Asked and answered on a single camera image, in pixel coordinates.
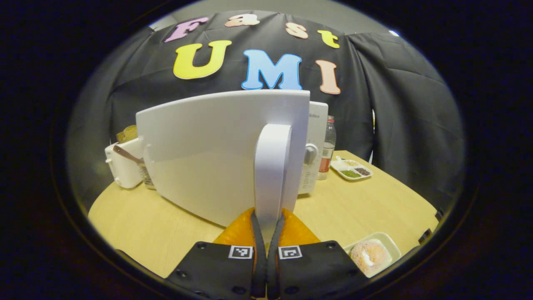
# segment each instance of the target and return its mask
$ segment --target red label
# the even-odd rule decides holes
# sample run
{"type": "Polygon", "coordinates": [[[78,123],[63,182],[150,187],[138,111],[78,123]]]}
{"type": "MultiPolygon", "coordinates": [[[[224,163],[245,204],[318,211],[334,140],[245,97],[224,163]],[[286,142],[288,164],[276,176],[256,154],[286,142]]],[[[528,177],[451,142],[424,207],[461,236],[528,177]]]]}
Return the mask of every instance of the red label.
{"type": "Polygon", "coordinates": [[[327,172],[329,171],[329,161],[331,159],[325,159],[322,157],[322,160],[320,161],[320,169],[319,172],[327,172]]]}

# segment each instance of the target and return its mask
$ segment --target black cloth backdrop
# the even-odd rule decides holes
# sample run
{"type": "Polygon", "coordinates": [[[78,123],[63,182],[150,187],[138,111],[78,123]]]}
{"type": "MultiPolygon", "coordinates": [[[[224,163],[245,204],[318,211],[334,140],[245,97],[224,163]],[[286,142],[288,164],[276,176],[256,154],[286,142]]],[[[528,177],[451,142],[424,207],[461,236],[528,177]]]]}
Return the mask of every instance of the black cloth backdrop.
{"type": "Polygon", "coordinates": [[[328,113],[335,116],[336,149],[348,150],[365,160],[374,150],[373,164],[436,208],[449,208],[460,190],[464,168],[459,112],[437,71],[403,39],[388,34],[344,35],[275,12],[231,11],[201,17],[209,20],[168,43],[164,40],[175,26],[155,33],[146,30],[132,37],[103,62],[82,91],[68,130],[67,165],[74,192],[87,209],[112,182],[104,148],[110,140],[116,142],[116,133],[135,124],[136,112],[201,94],[242,90],[248,68],[243,52],[248,49],[264,50],[274,64],[286,53],[301,57],[300,85],[310,91],[311,101],[327,103],[328,113]],[[243,13],[256,14],[260,23],[224,25],[228,18],[243,13]],[[287,22],[304,26],[309,38],[288,34],[287,22]],[[338,37],[340,48],[326,45],[317,30],[331,31],[338,37]],[[202,44],[193,60],[194,66],[202,66],[211,57],[208,43],[218,40],[230,40],[232,44],[216,73],[192,80],[174,76],[177,48],[202,44]],[[340,94],[320,91],[321,71],[315,63],[319,59],[337,65],[340,94]],[[376,136],[372,109],[376,113],[376,136]]]}

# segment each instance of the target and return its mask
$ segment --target white toaster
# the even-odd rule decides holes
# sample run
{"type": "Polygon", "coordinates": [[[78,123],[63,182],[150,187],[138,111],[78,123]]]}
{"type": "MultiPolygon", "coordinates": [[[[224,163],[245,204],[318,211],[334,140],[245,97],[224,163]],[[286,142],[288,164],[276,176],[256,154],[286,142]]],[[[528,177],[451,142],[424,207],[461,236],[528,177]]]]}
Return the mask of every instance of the white toaster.
{"type": "Polygon", "coordinates": [[[141,142],[139,138],[135,138],[122,144],[114,143],[107,146],[104,150],[107,158],[106,162],[109,164],[109,169],[111,169],[115,182],[123,188],[134,188],[142,181],[139,167],[134,161],[113,151],[113,146],[115,145],[119,145],[131,155],[141,159],[141,142]]]}

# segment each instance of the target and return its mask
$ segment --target light wood tabletop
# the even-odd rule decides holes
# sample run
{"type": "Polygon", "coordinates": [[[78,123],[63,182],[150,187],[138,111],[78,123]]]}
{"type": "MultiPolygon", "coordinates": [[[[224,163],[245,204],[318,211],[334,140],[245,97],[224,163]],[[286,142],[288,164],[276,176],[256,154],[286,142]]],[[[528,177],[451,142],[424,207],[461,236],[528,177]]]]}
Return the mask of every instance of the light wood tabletop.
{"type": "MultiPolygon", "coordinates": [[[[384,232],[405,254],[418,245],[424,231],[434,231],[437,211],[424,198],[348,151],[335,151],[333,158],[337,155],[356,160],[374,174],[347,181],[330,169],[312,193],[298,196],[294,214],[321,241],[335,240],[345,247],[384,232]]],[[[112,247],[164,278],[195,242],[212,242],[224,230],[144,184],[127,190],[113,182],[93,203],[88,217],[112,247]]]]}

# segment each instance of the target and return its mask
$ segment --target yellow letter u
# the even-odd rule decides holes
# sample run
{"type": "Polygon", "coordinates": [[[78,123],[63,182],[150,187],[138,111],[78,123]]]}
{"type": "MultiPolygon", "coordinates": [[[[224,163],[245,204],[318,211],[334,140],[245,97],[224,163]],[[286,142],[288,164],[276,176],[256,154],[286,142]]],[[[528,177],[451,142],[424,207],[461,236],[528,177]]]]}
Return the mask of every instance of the yellow letter u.
{"type": "Polygon", "coordinates": [[[176,49],[177,57],[174,62],[174,75],[181,79],[202,78],[213,74],[222,67],[226,47],[231,45],[231,41],[213,41],[209,43],[212,49],[209,62],[201,67],[192,65],[196,50],[201,48],[201,44],[190,44],[176,49]]]}

